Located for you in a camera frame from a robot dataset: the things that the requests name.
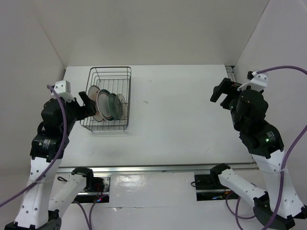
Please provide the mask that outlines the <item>aluminium front rail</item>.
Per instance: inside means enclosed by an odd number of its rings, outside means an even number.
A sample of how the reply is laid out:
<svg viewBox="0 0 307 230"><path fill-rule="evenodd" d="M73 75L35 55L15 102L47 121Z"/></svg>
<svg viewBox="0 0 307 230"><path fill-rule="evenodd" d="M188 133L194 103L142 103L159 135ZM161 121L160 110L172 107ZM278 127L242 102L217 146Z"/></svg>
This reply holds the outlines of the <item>aluminium front rail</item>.
<svg viewBox="0 0 307 230"><path fill-rule="evenodd" d="M184 164L184 165L152 165L152 166L101 166L90 167L94 173L112 174L112 173L156 173L156 172L185 172L185 171L209 171L216 164ZM252 163L229 163L234 170L256 170L258 166ZM73 171L73 167L59 167L57 173L65 174Z"/></svg>

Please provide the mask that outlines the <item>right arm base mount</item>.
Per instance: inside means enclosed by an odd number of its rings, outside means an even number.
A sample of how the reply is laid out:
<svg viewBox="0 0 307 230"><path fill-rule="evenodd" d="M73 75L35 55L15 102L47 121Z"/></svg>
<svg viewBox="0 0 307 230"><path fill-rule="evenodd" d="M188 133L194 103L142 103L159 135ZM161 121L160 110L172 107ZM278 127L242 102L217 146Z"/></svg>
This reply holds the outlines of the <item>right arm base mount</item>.
<svg viewBox="0 0 307 230"><path fill-rule="evenodd" d="M190 183L196 189L197 201L238 199L229 188L217 183L210 174L196 174Z"/></svg>

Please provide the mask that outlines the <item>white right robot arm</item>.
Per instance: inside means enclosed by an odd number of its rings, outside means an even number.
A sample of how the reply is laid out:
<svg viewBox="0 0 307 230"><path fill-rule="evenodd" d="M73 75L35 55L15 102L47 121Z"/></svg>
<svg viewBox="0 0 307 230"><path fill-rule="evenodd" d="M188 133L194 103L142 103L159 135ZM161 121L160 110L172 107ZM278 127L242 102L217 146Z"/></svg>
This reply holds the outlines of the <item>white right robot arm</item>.
<svg viewBox="0 0 307 230"><path fill-rule="evenodd" d="M266 189L238 176L225 163L211 168L209 182L215 188L231 189L248 202L264 229L289 230L295 226L295 219L306 219L307 206L292 184L286 167L289 153L284 151L280 132L265 120L269 105L263 91L253 80L239 84L224 78L214 87L210 101L226 95L220 105L230 111L234 129L257 163Z"/></svg>

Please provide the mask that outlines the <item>blue patterned small plate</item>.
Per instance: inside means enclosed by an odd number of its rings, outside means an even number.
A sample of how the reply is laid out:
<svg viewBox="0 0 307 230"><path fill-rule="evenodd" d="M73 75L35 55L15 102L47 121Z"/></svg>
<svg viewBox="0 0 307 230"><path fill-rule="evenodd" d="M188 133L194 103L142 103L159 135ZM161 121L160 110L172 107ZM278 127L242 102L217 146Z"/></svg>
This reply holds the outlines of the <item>blue patterned small plate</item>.
<svg viewBox="0 0 307 230"><path fill-rule="evenodd" d="M115 97L116 94L111 93L108 97L108 107L110 110L110 113L112 115L112 117L114 118L114 120L119 120L118 116L117 116L117 112L116 112L116 106L115 106Z"/></svg>

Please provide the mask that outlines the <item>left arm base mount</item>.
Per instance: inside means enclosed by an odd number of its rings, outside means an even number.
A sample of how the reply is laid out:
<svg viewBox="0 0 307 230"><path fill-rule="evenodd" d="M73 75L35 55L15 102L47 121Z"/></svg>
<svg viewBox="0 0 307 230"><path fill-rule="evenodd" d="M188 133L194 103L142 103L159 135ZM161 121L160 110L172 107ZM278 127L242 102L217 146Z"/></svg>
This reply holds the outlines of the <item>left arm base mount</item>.
<svg viewBox="0 0 307 230"><path fill-rule="evenodd" d="M63 187L52 198L54 203L70 204L105 202L110 189L109 176L97 176L86 168L76 168L71 172Z"/></svg>

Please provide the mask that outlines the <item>aluminium right side rail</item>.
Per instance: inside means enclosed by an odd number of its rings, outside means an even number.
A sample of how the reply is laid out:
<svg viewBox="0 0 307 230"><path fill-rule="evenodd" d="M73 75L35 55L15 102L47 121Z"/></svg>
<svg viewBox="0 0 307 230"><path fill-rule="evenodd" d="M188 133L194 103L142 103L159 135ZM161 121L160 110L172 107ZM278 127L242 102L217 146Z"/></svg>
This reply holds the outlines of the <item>aluminium right side rail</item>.
<svg viewBox="0 0 307 230"><path fill-rule="evenodd" d="M231 81L238 82L237 79L236 79L235 73L234 73L234 68L235 68L235 66L225 66L228 78Z"/></svg>

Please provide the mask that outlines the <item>green red rimmed white plate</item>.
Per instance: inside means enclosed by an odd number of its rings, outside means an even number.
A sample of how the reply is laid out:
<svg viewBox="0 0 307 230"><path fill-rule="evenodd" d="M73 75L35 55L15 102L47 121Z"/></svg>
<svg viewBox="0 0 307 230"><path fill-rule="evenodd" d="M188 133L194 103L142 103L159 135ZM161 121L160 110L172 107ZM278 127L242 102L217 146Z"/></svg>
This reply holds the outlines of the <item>green red rimmed white plate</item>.
<svg viewBox="0 0 307 230"><path fill-rule="evenodd" d="M107 121L113 121L114 118L110 112L108 101L110 92L106 89L101 89L96 97L96 104L100 115Z"/></svg>

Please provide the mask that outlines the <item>clear glass square plate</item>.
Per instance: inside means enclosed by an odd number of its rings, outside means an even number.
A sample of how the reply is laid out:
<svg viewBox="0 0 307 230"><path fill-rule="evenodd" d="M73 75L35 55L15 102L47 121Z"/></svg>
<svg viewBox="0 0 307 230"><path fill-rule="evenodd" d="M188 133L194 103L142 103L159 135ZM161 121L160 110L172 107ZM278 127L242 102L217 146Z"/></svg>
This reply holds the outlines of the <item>clear glass square plate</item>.
<svg viewBox="0 0 307 230"><path fill-rule="evenodd" d="M116 112L119 120L125 120L128 114L128 105L122 94L115 97Z"/></svg>

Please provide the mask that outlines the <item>orange sunburst white plate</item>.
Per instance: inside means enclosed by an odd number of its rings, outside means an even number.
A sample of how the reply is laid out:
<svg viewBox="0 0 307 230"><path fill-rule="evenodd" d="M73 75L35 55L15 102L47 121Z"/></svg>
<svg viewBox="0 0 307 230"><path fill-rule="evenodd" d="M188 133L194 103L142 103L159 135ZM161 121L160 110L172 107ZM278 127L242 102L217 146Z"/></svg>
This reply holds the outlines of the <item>orange sunburst white plate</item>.
<svg viewBox="0 0 307 230"><path fill-rule="evenodd" d="M97 95L98 95L99 91L100 91L100 89L97 86L95 86L95 85L91 86L89 88L89 91L88 91L88 97L95 102L96 113L93 116L93 119L97 122L102 122L104 120L104 118L100 114L98 107L97 107Z"/></svg>

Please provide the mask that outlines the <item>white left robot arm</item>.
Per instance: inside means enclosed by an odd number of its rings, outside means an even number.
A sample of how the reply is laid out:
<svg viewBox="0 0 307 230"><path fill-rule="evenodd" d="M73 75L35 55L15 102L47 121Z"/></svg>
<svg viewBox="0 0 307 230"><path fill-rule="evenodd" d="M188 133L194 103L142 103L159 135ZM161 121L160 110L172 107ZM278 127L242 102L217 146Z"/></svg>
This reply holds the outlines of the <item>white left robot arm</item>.
<svg viewBox="0 0 307 230"><path fill-rule="evenodd" d="M75 98L58 94L44 104L37 135L30 151L31 171L27 187L14 198L23 195L23 201L15 220L5 226L7 230L59 230L62 217L81 191L94 187L93 171L85 167L75 168L64 187L51 197L53 183L69 143L69 134L76 121L94 115L95 102L85 92Z"/></svg>

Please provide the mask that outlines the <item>aluminium rail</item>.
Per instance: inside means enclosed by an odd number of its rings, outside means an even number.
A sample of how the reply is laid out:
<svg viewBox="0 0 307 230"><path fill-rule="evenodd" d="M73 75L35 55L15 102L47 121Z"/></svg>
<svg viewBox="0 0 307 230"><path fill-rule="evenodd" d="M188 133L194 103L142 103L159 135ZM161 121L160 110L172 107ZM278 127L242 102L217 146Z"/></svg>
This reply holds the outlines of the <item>aluminium rail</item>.
<svg viewBox="0 0 307 230"><path fill-rule="evenodd" d="M112 174L112 173L156 173L156 172L185 172L185 171L209 171L216 164L184 164L184 165L152 165L152 166L101 166L90 167L94 173ZM229 163L234 170L256 170L258 166L252 163ZM59 167L57 173L65 174L73 171L73 167Z"/></svg>
<svg viewBox="0 0 307 230"><path fill-rule="evenodd" d="M235 66L225 66L228 78L231 81L238 82L237 79L236 79L235 73L234 73L234 68L235 68Z"/></svg>

